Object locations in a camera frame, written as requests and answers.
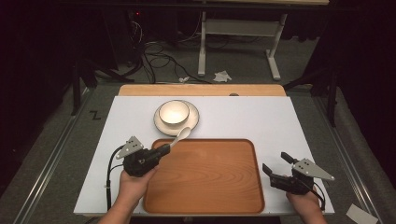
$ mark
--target brown wooden tray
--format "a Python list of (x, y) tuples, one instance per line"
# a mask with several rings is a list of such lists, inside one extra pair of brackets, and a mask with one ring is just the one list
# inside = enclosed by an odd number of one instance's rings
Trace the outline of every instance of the brown wooden tray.
[[(159, 139), (153, 148), (170, 143)], [(258, 214), (264, 208), (253, 144), (247, 139), (186, 139), (160, 161), (144, 197), (149, 213)]]

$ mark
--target white spoon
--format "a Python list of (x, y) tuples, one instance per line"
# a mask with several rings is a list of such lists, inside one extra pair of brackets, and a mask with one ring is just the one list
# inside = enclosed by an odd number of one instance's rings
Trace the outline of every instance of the white spoon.
[(190, 127), (185, 127), (184, 129), (180, 130), (180, 132), (177, 134), (175, 140), (169, 144), (170, 147), (173, 147), (178, 141), (183, 140), (187, 138), (191, 133), (191, 128)]

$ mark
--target table leg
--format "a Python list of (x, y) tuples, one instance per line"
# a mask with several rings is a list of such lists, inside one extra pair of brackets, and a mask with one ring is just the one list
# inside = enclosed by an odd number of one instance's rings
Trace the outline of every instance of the table leg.
[(206, 12), (202, 12), (202, 22), (201, 22), (201, 47), (199, 51), (199, 62), (198, 62), (198, 77), (205, 76), (206, 67), (206, 48), (205, 48), (205, 38), (206, 38)]
[(283, 27), (285, 27), (285, 21), (286, 21), (287, 17), (288, 17), (287, 14), (282, 14), (282, 16), (280, 18), (279, 25), (277, 26), (276, 33), (274, 36), (274, 45), (272, 46), (271, 49), (268, 49), (266, 51), (266, 56), (267, 56), (268, 63), (270, 65), (271, 73), (272, 73), (273, 79), (276, 81), (280, 80), (280, 74), (279, 74), (279, 71), (277, 70), (274, 55), (276, 52), (277, 45), (279, 43), (280, 36), (282, 35), (282, 32), (283, 32)]

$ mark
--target white table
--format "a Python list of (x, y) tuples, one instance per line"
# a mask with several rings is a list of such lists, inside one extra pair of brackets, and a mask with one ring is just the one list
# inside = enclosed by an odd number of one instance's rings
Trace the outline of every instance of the white table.
[[(282, 151), (296, 159), (314, 161), (291, 100), (286, 96), (117, 96), (78, 197), (76, 214), (101, 216), (106, 212), (104, 185), (110, 155), (131, 135), (148, 148), (155, 140), (169, 137), (156, 129), (153, 115), (160, 105), (176, 99), (189, 101), (199, 110), (200, 121), (190, 138), (246, 138), (256, 148), (259, 167), (264, 162), (279, 175), (291, 175), (290, 165), (280, 158)], [(118, 163), (121, 161), (115, 160), (113, 165)], [(115, 169), (111, 174), (113, 200), (118, 194), (120, 171), (121, 168)], [(294, 214), (285, 192), (270, 187), (269, 177), (263, 171), (260, 174), (265, 200), (260, 215)], [(321, 180), (316, 182), (326, 197), (325, 213), (334, 213)], [(152, 216), (141, 203), (134, 213)]]

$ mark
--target white metal frame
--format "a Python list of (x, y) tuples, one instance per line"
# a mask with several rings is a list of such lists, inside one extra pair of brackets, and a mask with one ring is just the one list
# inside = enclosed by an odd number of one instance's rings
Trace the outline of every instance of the white metal frame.
[(239, 21), (239, 20), (207, 20), (206, 12), (202, 12), (201, 47), (199, 52), (198, 76), (205, 76), (206, 65), (206, 34), (216, 35), (253, 35), (253, 36), (273, 36), (274, 43), (271, 49), (267, 49), (266, 58), (270, 65), (274, 80), (280, 80), (274, 58), (280, 36), (285, 26), (287, 14), (282, 14), (279, 21)]

